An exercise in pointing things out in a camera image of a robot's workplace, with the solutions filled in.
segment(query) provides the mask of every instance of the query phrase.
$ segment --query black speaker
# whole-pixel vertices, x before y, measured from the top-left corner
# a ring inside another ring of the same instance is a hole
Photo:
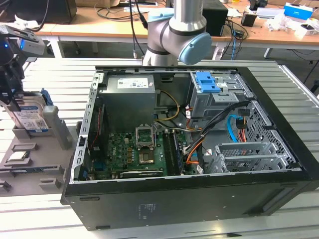
[[[256,17],[256,14],[248,14],[244,12],[243,17],[241,18],[241,24],[243,26],[253,26]]]
[[[228,9],[219,0],[204,0],[203,16],[207,20],[206,32],[211,36],[221,36]]]

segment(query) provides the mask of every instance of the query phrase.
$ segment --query blue box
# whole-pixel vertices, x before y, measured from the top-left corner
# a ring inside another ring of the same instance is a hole
[[[307,20],[313,14],[313,8],[299,4],[286,3],[285,15]]]

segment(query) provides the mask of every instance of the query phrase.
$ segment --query gray robot arm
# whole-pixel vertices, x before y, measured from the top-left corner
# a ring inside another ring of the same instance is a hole
[[[176,65],[177,60],[193,65],[202,60],[211,47],[202,12],[203,0],[175,0],[173,11],[150,12],[143,65]]]

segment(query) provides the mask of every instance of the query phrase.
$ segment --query connector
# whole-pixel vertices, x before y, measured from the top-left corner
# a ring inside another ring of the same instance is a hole
[[[136,53],[135,50],[133,50],[133,57],[134,57],[134,59],[137,59],[137,58],[138,58],[138,54]]]
[[[249,116],[250,109],[238,109],[238,115],[239,116]]]
[[[148,22],[146,21],[145,17],[142,14],[140,14],[140,20],[141,20],[141,22],[143,24],[143,27],[145,29],[147,29],[149,25],[148,25]]]
[[[248,128],[247,124],[244,123],[244,119],[236,119],[236,127],[238,129]]]

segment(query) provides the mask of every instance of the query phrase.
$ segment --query blue plastic clip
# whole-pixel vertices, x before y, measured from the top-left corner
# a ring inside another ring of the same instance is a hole
[[[197,71],[196,81],[201,87],[203,93],[219,93],[221,90],[215,83],[215,78],[211,76],[210,72]]]

